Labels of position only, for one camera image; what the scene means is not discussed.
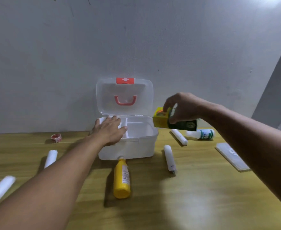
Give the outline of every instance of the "red and white tape roll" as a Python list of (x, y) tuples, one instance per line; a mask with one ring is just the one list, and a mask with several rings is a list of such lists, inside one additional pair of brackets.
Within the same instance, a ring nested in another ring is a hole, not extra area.
[(58, 143), (62, 141), (62, 135), (57, 133), (54, 135), (51, 135), (51, 139), (53, 140), (54, 143)]

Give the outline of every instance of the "plastic storage box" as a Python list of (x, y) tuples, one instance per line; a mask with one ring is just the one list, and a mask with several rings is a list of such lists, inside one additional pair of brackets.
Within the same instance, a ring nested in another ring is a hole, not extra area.
[(101, 114), (121, 118), (120, 127), (127, 126), (123, 138), (112, 146), (104, 147), (101, 160), (116, 160), (151, 157), (158, 130), (153, 125), (153, 85), (149, 80), (135, 78), (100, 79), (96, 85), (98, 110)]

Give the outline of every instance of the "bottle label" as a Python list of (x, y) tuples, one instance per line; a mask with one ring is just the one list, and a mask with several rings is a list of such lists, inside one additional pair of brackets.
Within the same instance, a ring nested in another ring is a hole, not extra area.
[(122, 166), (122, 183), (130, 185), (130, 175), (126, 165)]
[(213, 131), (210, 129), (203, 129), (199, 130), (201, 135), (200, 139), (212, 139), (213, 138)]

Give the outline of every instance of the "wooden table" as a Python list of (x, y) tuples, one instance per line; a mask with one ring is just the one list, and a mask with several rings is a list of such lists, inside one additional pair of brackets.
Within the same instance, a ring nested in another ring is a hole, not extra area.
[[(43, 168), (45, 156), (59, 156), (87, 132), (63, 132), (60, 143), (50, 143), (51, 133), (0, 135), (0, 180), (17, 177), (5, 195)], [(151, 158), (127, 160), (132, 195), (112, 196), (113, 161), (95, 160), (67, 229), (281, 229), (281, 202), (253, 172), (239, 173), (216, 150), (224, 142), (189, 140), (182, 147), (169, 129), (159, 130)], [(167, 170), (163, 146), (172, 147), (177, 175)]]

